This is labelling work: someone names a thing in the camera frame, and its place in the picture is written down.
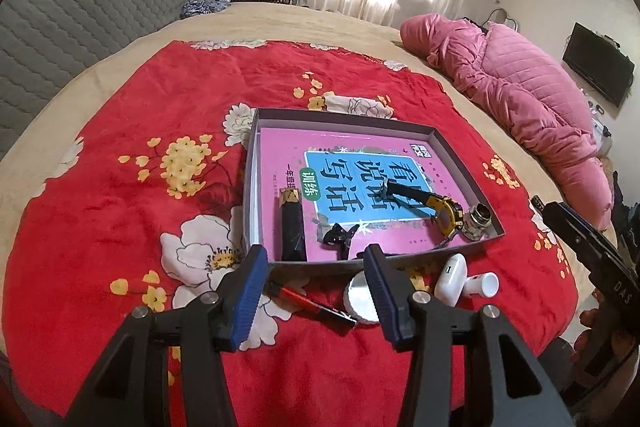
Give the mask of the small white bottle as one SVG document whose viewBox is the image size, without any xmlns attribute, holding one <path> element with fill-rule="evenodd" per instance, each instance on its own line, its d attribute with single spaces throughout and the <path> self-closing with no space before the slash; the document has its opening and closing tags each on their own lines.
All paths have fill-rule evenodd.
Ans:
<svg viewBox="0 0 640 427">
<path fill-rule="evenodd" d="M 466 298 L 492 298 L 498 294 L 500 282 L 494 272 L 473 275 L 465 280 L 462 295 Z"/>
</svg>

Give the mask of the yellow black wristwatch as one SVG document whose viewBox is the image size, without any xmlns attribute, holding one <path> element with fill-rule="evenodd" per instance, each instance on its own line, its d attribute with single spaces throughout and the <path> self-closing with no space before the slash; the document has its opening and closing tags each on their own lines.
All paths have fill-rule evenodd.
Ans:
<svg viewBox="0 0 640 427">
<path fill-rule="evenodd" d="M 447 245 L 462 229 L 464 215 L 462 206 L 448 196 L 427 192 L 393 180 L 384 182 L 383 195 L 386 198 L 405 197 L 433 210 L 434 215 L 431 220 L 442 234 L 442 241 L 437 247 Z"/>
</svg>

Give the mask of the black hair claw clip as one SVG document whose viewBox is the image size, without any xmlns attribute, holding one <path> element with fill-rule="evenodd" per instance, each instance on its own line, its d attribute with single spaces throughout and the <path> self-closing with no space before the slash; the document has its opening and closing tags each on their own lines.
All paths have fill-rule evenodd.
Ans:
<svg viewBox="0 0 640 427">
<path fill-rule="evenodd" d="M 322 244 L 335 247 L 337 258 L 347 260 L 349 258 L 350 245 L 352 239 L 358 232 L 359 225 L 353 225 L 349 229 L 343 228 L 339 223 L 334 223 L 333 227 L 322 237 Z"/>
</svg>

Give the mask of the black remote control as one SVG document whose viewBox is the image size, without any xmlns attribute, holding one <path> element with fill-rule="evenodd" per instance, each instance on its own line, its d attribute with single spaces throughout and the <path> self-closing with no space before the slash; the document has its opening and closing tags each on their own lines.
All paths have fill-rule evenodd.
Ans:
<svg viewBox="0 0 640 427">
<path fill-rule="evenodd" d="M 544 202 L 541 200 L 541 198 L 538 195 L 535 195 L 531 200 L 530 203 L 532 204 L 533 208 L 538 212 L 538 213 L 543 213 L 544 212 Z"/>
</svg>

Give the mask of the white earbuds case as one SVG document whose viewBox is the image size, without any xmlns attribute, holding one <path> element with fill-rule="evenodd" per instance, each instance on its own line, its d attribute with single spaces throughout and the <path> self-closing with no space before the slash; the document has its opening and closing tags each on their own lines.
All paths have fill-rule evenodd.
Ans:
<svg viewBox="0 0 640 427">
<path fill-rule="evenodd" d="M 444 305 L 455 307 L 462 294 L 468 265 L 462 254 L 454 254 L 445 263 L 434 288 L 434 296 Z"/>
</svg>

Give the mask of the white plastic jar lid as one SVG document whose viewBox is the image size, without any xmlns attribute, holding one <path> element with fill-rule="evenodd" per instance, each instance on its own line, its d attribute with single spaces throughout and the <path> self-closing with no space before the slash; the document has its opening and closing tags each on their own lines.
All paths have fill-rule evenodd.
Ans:
<svg viewBox="0 0 640 427">
<path fill-rule="evenodd" d="M 352 277 L 343 293 L 345 310 L 358 323 L 366 325 L 378 324 L 378 312 L 363 271 Z"/>
</svg>

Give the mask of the red floral blanket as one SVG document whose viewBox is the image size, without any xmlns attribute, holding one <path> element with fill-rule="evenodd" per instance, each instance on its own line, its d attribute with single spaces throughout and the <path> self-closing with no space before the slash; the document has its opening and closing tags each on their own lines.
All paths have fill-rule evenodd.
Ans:
<svg viewBox="0 0 640 427">
<path fill-rule="evenodd" d="M 4 284 L 3 332 L 18 387 L 63 416 L 107 340 L 137 305 L 184 306 L 240 254 L 245 150 L 256 107 L 329 109 L 362 96 L 434 126 L 506 228 L 469 268 L 535 355 L 562 334 L 578 295 L 529 195 L 435 79 L 342 49 L 271 41 L 173 42 L 81 130 L 75 165 L 27 205 Z M 378 327 L 345 337 L 262 297 L 244 352 L 226 355 L 241 426 L 395 426 L 409 353 Z"/>
</svg>

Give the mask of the pink quilted duvet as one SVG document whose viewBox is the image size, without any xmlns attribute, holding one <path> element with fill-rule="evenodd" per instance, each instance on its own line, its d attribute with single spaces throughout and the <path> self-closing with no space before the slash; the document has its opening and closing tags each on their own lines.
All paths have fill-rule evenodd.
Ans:
<svg viewBox="0 0 640 427">
<path fill-rule="evenodd" d="M 587 100 L 554 58 L 503 24 L 483 29 L 435 13 L 405 20 L 400 38 L 536 156 L 590 225 L 611 225 L 613 194 Z"/>
</svg>

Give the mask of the black gold-topped lipstick tube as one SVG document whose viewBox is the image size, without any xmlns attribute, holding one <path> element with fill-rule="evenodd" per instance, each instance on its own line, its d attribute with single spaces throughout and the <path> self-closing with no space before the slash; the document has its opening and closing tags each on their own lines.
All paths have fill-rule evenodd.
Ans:
<svg viewBox="0 0 640 427">
<path fill-rule="evenodd" d="M 296 187 L 280 190 L 282 262 L 304 262 L 306 244 L 303 205 Z"/>
</svg>

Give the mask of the pink Chinese workbook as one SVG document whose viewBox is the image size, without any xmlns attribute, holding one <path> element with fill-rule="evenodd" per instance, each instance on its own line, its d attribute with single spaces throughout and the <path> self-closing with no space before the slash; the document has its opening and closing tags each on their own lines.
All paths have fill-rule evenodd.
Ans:
<svg viewBox="0 0 640 427">
<path fill-rule="evenodd" d="M 281 257 L 281 188 L 300 193 L 306 257 L 316 263 L 338 259 L 336 248 L 322 244 L 334 223 L 345 229 L 359 225 L 352 257 L 370 243 L 389 254 L 415 255 L 442 241 L 433 210 L 408 198 L 383 198 L 385 180 L 448 196 L 463 208 L 471 205 L 424 138 L 267 128 L 259 133 L 258 159 L 262 245 L 273 261 Z"/>
</svg>

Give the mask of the beige bed sheet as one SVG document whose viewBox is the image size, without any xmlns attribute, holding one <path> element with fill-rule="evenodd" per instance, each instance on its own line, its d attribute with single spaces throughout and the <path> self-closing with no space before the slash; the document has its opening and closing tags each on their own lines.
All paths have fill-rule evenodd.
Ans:
<svg viewBox="0 0 640 427">
<path fill-rule="evenodd" d="M 254 41 L 291 41 L 300 42 L 309 49 L 308 44 L 322 44 L 317 48 L 343 48 L 349 51 L 362 52 L 374 58 L 388 58 L 390 65 L 399 67 L 397 62 L 405 64 L 402 70 L 407 72 L 427 72 L 426 66 L 418 64 L 418 59 L 410 57 L 408 52 L 400 49 L 399 34 L 381 26 L 355 20 L 343 15 L 312 12 L 292 6 L 263 5 L 263 8 L 231 8 L 217 15 L 203 15 L 190 18 L 182 23 L 173 23 L 164 29 L 146 37 L 142 37 L 126 46 L 125 49 L 111 57 L 91 66 L 72 80 L 63 90 L 55 95 L 45 109 L 23 132 L 1 161 L 1 269 L 4 276 L 1 288 L 9 288 L 6 283 L 6 259 L 10 259 L 10 248 L 15 241 L 18 218 L 22 217 L 25 207 L 32 200 L 37 202 L 46 188 L 45 174 L 53 174 L 54 167 L 60 171 L 73 168 L 80 155 L 82 140 L 79 131 L 84 124 L 98 113 L 103 104 L 111 98 L 117 88 L 122 87 L 134 72 L 158 50 L 171 41 L 209 41 L 213 44 L 247 44 L 254 46 Z M 431 69 L 428 75 L 446 83 L 444 78 Z M 516 146 L 496 124 L 489 122 L 487 116 L 480 115 L 480 110 L 472 108 L 470 102 L 462 101 L 460 95 L 445 86 L 448 95 L 462 115 L 468 118 L 472 127 L 480 132 L 488 143 L 498 145 L 497 152 L 506 152 L 506 159 L 515 158 L 515 174 L 524 174 L 524 187 L 533 188 L 533 193 L 541 196 L 559 196 L 548 174 L 543 174 L 541 167 L 532 158 L 525 159 L 524 150 Z M 188 231 L 210 232 L 201 241 L 191 241 L 193 248 L 187 243 L 178 246 L 178 239 L 169 239 L 169 247 L 176 246 L 169 258 L 177 258 L 176 251 L 193 251 L 194 254 L 214 254 L 217 251 L 229 251 L 223 254 L 222 271 L 231 267 L 231 251 L 238 257 L 242 245 L 242 218 L 240 210 L 223 218 L 193 217 L 198 221 L 195 228 L 188 226 Z"/>
</svg>

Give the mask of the blue patterned cloth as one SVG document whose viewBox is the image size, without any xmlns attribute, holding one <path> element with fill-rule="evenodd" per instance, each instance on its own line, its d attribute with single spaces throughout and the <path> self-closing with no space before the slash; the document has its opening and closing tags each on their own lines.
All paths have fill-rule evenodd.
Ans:
<svg viewBox="0 0 640 427">
<path fill-rule="evenodd" d="M 231 0 L 189 0 L 181 8 L 180 18 L 220 13 L 231 5 Z"/>
</svg>

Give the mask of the black wall television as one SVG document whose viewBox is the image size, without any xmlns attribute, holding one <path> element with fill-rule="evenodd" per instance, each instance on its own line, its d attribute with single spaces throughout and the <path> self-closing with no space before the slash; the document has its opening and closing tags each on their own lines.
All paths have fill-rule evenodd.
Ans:
<svg viewBox="0 0 640 427">
<path fill-rule="evenodd" d="M 634 82 L 634 63 L 616 44 L 574 23 L 562 60 L 606 101 L 620 107 Z"/>
</svg>

